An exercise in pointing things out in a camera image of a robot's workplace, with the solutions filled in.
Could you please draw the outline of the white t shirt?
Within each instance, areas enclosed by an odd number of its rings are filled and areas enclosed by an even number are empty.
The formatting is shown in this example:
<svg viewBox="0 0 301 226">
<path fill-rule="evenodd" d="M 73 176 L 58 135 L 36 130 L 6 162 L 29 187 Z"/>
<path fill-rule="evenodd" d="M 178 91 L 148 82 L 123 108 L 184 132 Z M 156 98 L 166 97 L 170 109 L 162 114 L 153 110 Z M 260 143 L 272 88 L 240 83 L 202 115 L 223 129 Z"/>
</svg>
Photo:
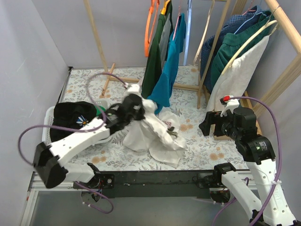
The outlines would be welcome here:
<svg viewBox="0 0 301 226">
<path fill-rule="evenodd" d="M 130 125 L 123 145 L 136 152 L 149 151 L 153 159 L 176 168 L 187 148 L 179 117 L 170 110 L 155 115 L 157 105 L 151 100 L 143 99 L 143 107 L 144 119 Z"/>
</svg>

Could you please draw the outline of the black daisy t shirt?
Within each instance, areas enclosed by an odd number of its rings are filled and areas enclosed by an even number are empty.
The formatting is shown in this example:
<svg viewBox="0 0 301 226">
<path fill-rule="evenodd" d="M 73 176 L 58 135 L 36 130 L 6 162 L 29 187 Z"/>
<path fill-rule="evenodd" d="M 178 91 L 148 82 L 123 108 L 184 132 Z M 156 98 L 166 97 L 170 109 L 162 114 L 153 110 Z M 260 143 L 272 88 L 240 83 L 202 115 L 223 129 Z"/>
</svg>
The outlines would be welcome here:
<svg viewBox="0 0 301 226">
<path fill-rule="evenodd" d="M 81 129 L 92 121 L 101 112 L 91 103 L 64 102 L 54 107 L 54 126 L 70 129 Z"/>
</svg>

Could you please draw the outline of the orange plastic hanger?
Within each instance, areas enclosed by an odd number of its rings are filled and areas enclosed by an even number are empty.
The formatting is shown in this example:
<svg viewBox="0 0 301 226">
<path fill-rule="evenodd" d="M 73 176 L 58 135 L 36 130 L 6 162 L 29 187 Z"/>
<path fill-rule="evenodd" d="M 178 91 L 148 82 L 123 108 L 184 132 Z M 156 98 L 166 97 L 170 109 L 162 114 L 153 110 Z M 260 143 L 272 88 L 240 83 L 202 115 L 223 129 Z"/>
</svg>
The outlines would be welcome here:
<svg viewBox="0 0 301 226">
<path fill-rule="evenodd" d="M 150 41 L 154 30 L 156 18 L 157 18 L 159 5 L 160 5 L 160 0 L 151 0 L 147 21 L 146 21 L 145 34 L 144 34 L 144 56 L 145 57 L 148 57 L 149 55 Z M 154 19 L 151 25 L 151 17 L 153 15 L 154 15 Z"/>
</svg>

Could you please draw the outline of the beige wooden hanger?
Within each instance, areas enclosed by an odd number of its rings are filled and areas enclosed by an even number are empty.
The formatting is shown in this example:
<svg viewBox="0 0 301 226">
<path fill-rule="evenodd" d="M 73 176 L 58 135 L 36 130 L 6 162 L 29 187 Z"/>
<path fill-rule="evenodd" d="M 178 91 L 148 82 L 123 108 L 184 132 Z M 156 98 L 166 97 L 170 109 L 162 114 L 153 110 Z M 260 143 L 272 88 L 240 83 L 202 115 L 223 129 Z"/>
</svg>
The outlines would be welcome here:
<svg viewBox="0 0 301 226">
<path fill-rule="evenodd" d="M 199 57 L 199 55 L 200 55 L 200 53 L 201 53 L 201 49 L 202 49 L 202 46 L 203 46 L 204 41 L 205 41 L 205 37 L 206 37 L 207 30 L 208 30 L 208 27 L 209 27 L 210 18 L 211 18 L 211 14 L 212 14 L 214 5 L 215 5 L 215 0 L 212 0 L 212 1 L 211 1 L 210 9 L 209 9 L 209 11 L 208 11 L 208 16 L 207 16 L 207 20 L 206 20 L 206 25 L 205 25 L 205 28 L 204 28 L 204 32 L 203 32 L 201 41 L 200 41 L 200 43 L 199 43 L 197 52 L 196 52 L 196 54 L 195 54 L 195 57 L 194 57 L 194 59 L 193 59 L 193 65 L 196 64 L 197 59 L 198 59 L 198 57 Z"/>
</svg>

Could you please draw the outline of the light blue hanger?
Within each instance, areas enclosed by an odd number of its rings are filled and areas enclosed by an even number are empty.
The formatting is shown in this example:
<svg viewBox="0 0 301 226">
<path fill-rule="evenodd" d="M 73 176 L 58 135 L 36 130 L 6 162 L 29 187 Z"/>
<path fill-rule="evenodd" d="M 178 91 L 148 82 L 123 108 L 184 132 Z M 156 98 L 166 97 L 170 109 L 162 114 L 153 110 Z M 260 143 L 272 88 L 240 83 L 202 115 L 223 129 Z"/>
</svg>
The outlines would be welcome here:
<svg viewBox="0 0 301 226">
<path fill-rule="evenodd" d="M 184 58 L 183 58 L 183 65 L 184 66 L 187 64 L 187 58 L 188 58 L 191 18 L 192 18 L 192 0 L 188 0 L 185 49 L 184 49 Z"/>
</svg>

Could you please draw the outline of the bright green t shirt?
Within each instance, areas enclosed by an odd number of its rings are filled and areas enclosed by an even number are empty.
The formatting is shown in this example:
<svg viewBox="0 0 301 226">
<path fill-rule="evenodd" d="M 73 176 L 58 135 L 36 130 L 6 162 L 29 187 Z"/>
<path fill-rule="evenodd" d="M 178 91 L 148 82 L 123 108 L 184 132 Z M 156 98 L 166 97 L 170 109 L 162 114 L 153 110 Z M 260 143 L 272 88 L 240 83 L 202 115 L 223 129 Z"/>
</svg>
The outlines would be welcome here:
<svg viewBox="0 0 301 226">
<path fill-rule="evenodd" d="M 95 109 L 96 109 L 96 116 L 99 116 L 102 114 L 102 112 L 106 111 L 106 109 L 101 105 L 95 105 Z"/>
</svg>

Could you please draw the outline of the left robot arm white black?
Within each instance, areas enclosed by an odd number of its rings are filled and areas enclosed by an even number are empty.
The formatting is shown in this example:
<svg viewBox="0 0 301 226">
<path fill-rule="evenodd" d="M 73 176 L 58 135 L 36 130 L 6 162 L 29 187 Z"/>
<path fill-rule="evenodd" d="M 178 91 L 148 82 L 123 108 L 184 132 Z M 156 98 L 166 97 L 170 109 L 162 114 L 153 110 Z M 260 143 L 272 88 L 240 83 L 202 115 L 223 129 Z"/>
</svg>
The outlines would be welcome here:
<svg viewBox="0 0 301 226">
<path fill-rule="evenodd" d="M 36 146 L 33 166 L 46 188 L 54 188 L 64 181 L 75 181 L 96 188 L 101 173 L 92 163 L 69 163 L 75 155 L 100 140 L 109 138 L 132 121 L 144 119 L 142 98 L 129 94 L 122 103 L 112 105 L 104 116 L 94 118 L 86 127 L 71 135 L 46 145 Z"/>
</svg>

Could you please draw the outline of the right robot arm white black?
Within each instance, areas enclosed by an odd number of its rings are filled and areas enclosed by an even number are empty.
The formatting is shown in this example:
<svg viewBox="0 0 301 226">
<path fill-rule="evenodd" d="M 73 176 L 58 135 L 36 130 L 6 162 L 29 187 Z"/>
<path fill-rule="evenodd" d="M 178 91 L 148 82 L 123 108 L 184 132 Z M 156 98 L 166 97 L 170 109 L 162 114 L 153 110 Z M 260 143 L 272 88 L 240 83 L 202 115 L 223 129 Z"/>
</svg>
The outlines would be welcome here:
<svg viewBox="0 0 301 226">
<path fill-rule="evenodd" d="M 234 140 L 237 151 L 246 162 L 258 191 L 256 196 L 239 178 L 231 163 L 214 167 L 213 183 L 227 187 L 245 210 L 252 226 L 299 226 L 301 223 L 292 214 L 280 181 L 276 176 L 275 152 L 270 141 L 257 133 L 256 115 L 245 107 L 221 112 L 207 112 L 200 123 L 204 136 L 209 135 L 214 125 L 215 133 Z"/>
</svg>

